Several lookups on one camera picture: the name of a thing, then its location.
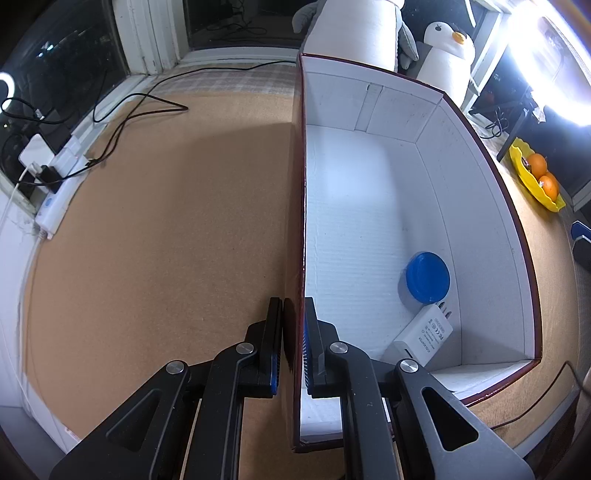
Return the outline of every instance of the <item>checkered cloth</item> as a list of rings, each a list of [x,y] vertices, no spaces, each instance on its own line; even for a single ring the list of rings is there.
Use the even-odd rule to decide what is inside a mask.
[[[228,64],[234,67],[248,67],[249,64]],[[167,75],[186,72],[202,68],[176,67]],[[188,75],[169,80],[159,85],[155,95],[179,92],[251,92],[251,93],[273,93],[275,95],[293,95],[296,79],[296,68],[289,64],[275,64],[260,67],[247,72],[236,70],[209,70],[190,73]]]

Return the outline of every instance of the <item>cork board surface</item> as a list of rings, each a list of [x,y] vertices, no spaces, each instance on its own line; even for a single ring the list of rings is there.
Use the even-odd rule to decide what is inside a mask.
[[[242,340],[282,293],[293,97],[166,97],[190,110],[126,127],[30,279],[26,375],[79,437],[169,360]],[[341,450],[290,452],[279,398],[247,399],[241,478],[343,471]]]

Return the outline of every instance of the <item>metal screw head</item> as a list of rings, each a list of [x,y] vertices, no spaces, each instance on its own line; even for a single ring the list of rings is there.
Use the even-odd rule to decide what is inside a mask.
[[[248,342],[242,342],[236,345],[236,351],[241,355],[247,355],[249,353],[252,353],[254,349],[254,345]]]
[[[346,343],[335,342],[330,344],[330,351],[333,353],[347,353],[349,347]]]
[[[180,360],[173,360],[166,365],[166,371],[171,375],[179,374],[184,370],[184,363]]]
[[[400,368],[408,374],[413,374],[418,370],[418,363],[414,360],[407,358],[400,362]]]

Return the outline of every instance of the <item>yellow bowl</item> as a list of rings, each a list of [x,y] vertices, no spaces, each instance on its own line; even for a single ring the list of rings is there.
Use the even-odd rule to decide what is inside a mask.
[[[544,205],[551,212],[558,212],[561,208],[566,206],[563,198],[558,194],[556,202],[553,202],[550,197],[535,179],[535,177],[524,167],[521,157],[528,158],[532,153],[535,153],[530,146],[522,139],[516,138],[513,144],[509,147],[509,156],[513,162],[513,166],[517,171],[517,175],[523,182],[523,185],[530,191],[534,198]]]

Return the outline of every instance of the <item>bright light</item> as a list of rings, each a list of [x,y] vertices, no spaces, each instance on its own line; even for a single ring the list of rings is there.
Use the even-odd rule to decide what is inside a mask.
[[[6,72],[0,72],[0,82],[6,83],[6,86],[8,87],[8,95],[6,95],[6,98],[14,97],[14,79],[12,78],[12,75]],[[0,112],[8,108],[8,105],[10,105],[11,102],[12,100],[4,100],[0,105]]]
[[[591,104],[571,100],[562,92],[560,86],[554,84],[551,71],[541,68],[542,64],[536,61],[536,54],[539,59],[545,53],[543,48],[547,45],[547,40],[538,29],[541,17],[549,19],[560,30],[585,65],[591,68],[589,53],[558,12],[550,4],[534,5],[530,2],[521,3],[509,21],[509,45],[515,62],[535,91],[536,102],[542,103],[541,108],[548,105],[560,116],[578,125],[591,125]]]

